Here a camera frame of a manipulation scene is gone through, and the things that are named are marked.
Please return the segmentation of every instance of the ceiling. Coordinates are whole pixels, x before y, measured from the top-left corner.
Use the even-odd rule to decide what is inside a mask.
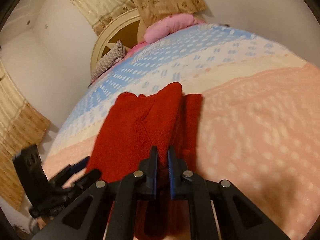
[[[32,29],[44,2],[45,0],[20,0],[0,32],[0,45]]]

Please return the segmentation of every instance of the red garment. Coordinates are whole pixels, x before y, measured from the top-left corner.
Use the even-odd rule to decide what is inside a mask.
[[[137,170],[140,160],[149,157],[153,145],[159,153],[159,187],[169,184],[167,151],[170,145],[174,146],[177,157],[195,170],[201,102],[200,94],[183,96],[182,86],[177,82],[148,97],[128,92],[119,95],[97,136],[87,171],[99,169],[101,179],[106,182],[121,180]],[[176,223],[180,205],[169,201],[167,191],[150,205],[138,203],[135,236],[139,240],[162,239],[183,226]]]

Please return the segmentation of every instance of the peach bed sheet section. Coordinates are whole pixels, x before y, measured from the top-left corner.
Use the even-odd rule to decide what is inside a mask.
[[[182,84],[188,90],[208,79],[217,77],[207,69]],[[320,71],[310,64],[263,70],[209,87],[197,91],[204,95],[200,173],[229,179],[291,240],[303,239],[320,213]],[[49,156],[47,176],[90,155],[95,138]]]

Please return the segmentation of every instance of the striped pillow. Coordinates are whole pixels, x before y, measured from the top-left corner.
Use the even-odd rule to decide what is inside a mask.
[[[125,48],[122,47],[121,41],[118,41],[113,48],[97,62],[96,69],[91,74],[91,84],[115,63],[123,59],[125,54]]]

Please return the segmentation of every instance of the pink pillow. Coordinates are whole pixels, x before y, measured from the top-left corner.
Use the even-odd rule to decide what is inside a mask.
[[[131,57],[134,53],[136,53],[138,50],[142,49],[144,46],[147,46],[148,43],[141,42],[139,44],[137,44],[136,46],[134,46],[132,49],[130,49],[127,53],[127,55],[125,55],[124,59]]]
[[[203,23],[203,21],[196,19],[192,14],[181,13],[171,15],[148,27],[144,39],[148,44],[151,44],[171,33],[199,23]]]

